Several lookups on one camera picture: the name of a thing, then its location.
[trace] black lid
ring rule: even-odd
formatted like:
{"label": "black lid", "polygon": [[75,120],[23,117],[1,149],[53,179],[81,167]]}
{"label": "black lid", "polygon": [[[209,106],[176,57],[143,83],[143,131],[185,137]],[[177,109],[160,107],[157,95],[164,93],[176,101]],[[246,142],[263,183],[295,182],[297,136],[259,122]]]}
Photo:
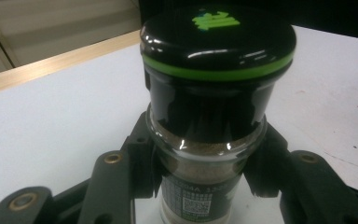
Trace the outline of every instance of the black lid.
{"label": "black lid", "polygon": [[141,31],[144,62],[160,72],[207,81],[262,77],[292,61],[296,35],[266,12],[237,6],[184,7]]}

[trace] green stripe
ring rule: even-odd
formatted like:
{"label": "green stripe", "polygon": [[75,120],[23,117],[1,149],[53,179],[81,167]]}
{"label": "green stripe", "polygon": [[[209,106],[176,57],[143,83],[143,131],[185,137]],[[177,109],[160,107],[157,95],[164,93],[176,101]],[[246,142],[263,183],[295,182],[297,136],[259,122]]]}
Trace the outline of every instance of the green stripe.
{"label": "green stripe", "polygon": [[183,77],[188,79],[203,80],[203,81],[235,81],[235,80],[245,80],[255,77],[262,77],[273,72],[278,71],[279,69],[285,67],[293,59],[294,53],[291,52],[280,60],[268,63],[265,65],[253,67],[253,68],[244,68],[238,70],[227,70],[227,71],[206,71],[206,70],[196,70],[188,69],[182,67],[176,67],[168,65],[166,63],[158,62],[146,55],[142,55],[144,63],[150,67],[158,70],[161,73],[173,76],[173,77]]}

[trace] white table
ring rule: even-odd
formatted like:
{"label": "white table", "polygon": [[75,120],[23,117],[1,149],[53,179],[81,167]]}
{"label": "white table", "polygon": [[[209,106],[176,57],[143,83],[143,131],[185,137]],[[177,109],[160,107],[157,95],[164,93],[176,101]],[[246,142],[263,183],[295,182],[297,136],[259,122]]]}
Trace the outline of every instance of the white table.
{"label": "white table", "polygon": [[[358,189],[358,39],[299,27],[296,34],[268,121],[290,150],[323,156]],[[55,195],[89,178],[148,102],[137,44],[0,91],[0,201],[29,186]],[[282,223],[277,199],[257,199],[241,185],[230,223]],[[137,200],[138,223],[162,223],[158,203]]]}

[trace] jar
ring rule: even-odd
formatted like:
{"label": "jar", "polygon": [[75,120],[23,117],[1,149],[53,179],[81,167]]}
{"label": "jar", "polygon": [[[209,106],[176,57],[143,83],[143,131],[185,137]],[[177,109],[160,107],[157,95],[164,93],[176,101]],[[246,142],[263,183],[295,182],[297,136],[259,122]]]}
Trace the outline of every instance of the jar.
{"label": "jar", "polygon": [[183,7],[145,23],[146,121],[164,167],[164,223],[228,222],[295,45],[290,24],[247,7]]}

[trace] barcode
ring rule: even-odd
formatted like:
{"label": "barcode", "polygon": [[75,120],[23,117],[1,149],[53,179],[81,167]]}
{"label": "barcode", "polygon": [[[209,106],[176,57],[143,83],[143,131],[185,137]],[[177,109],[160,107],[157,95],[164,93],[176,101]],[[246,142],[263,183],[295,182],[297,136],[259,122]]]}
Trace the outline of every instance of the barcode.
{"label": "barcode", "polygon": [[209,214],[211,201],[194,201],[183,198],[183,210],[194,214]]}

